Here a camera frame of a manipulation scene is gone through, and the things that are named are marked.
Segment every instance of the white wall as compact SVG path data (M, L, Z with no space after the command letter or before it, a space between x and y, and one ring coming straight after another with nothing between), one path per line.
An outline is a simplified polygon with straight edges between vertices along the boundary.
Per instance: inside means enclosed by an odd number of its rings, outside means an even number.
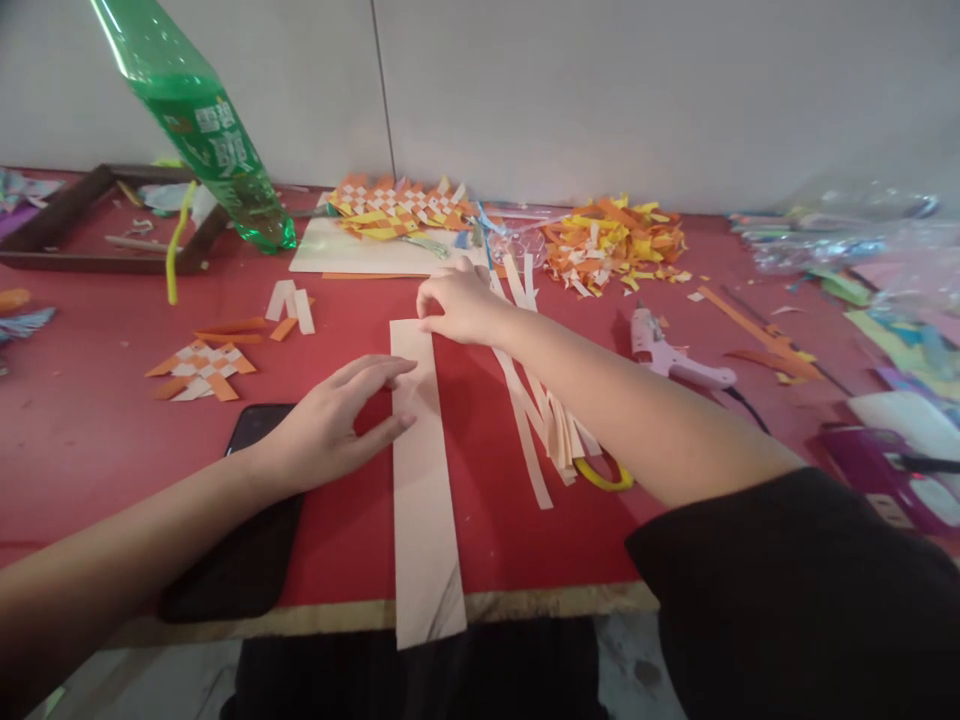
M486 197L758 207L960 114L956 0L375 7L397 171Z
M390 170L370 0L161 2L275 178ZM374 2L402 174L715 212L854 165L960 198L956 0ZM0 164L170 154L87 2L0 0Z
M274 178L336 184L390 170L369 0L161 4L216 68ZM117 72L88 2L0 2L0 164L160 156L176 153Z

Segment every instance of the red tabletop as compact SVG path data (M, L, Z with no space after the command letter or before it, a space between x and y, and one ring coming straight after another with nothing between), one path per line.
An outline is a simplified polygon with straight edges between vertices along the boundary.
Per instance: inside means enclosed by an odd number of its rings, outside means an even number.
M284 193L291 207L317 194ZM129 227L130 213L101 203L85 223L89 245ZM299 221L302 227L305 221ZM840 309L809 284L792 294L792 278L763 278L750 256L713 217L685 220L690 250L679 266L720 292L737 288L855 393L884 389L876 364ZM181 278L180 304L166 301L160 276L14 271L0 267L0 289L25 287L36 305L57 316L33 338L2 352L10 374L0 378L0 565L54 542L211 463L223 454L240 410L249 403L293 402L353 358L389 353L388 323L415 316L418 281L324 280L287 271L292 255L266 257L233 232L221 238L203 276ZM294 330L286 342L244 346L259 369L230 382L240 402L205 398L152 400L162 379L144 372L191 341L191 331L262 315L273 284L292 277L316 298L317 333ZM755 278L755 284L748 279ZM625 297L619 282L600 299L580 299L538 273L541 312L604 347L629 355L630 314L637 297L669 321L667 339L691 357L734 368L738 387L774 436L816 462L812 438L822 403L843 395L825 382L781 387L774 373L725 359L760 349L746 332L683 285L647 281ZM639 487L607 494L583 479L564 487L540 451L555 507L537 508L503 373L487 348L435 338L437 374L450 467L464 591L557 588L637 580L623 548L638 524L663 512ZM726 396L731 412L745 411ZM390 410L385 394L371 401L360 425ZM637 442L643 442L642 436ZM382 453L353 476L310 493L304 505L281 604L307 605L394 596L392 468Z

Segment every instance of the left hand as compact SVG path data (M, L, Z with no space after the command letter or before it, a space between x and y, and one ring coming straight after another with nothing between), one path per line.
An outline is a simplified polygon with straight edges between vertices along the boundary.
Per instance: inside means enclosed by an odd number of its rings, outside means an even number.
M251 465L281 497L312 490L343 477L389 446L416 422L392 416L365 435L353 430L357 414L398 375L417 366L392 355L366 355L313 388L277 428L251 446Z

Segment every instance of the pink glue gun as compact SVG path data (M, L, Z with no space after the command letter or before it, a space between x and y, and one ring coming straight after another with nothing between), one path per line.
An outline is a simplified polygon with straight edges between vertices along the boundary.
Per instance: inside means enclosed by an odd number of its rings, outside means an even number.
M737 381L733 370L694 362L664 340L659 321L644 307L642 300L637 302L630 321L630 340L637 362L658 375L673 375L707 390L726 390Z

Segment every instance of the black phone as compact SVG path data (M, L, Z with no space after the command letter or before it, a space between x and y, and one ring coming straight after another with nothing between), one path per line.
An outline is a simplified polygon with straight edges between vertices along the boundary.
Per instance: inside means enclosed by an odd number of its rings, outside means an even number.
M265 437L293 405L243 409L226 455ZM272 505L227 535L160 596L164 622L240 620L276 605L287 579L303 495Z

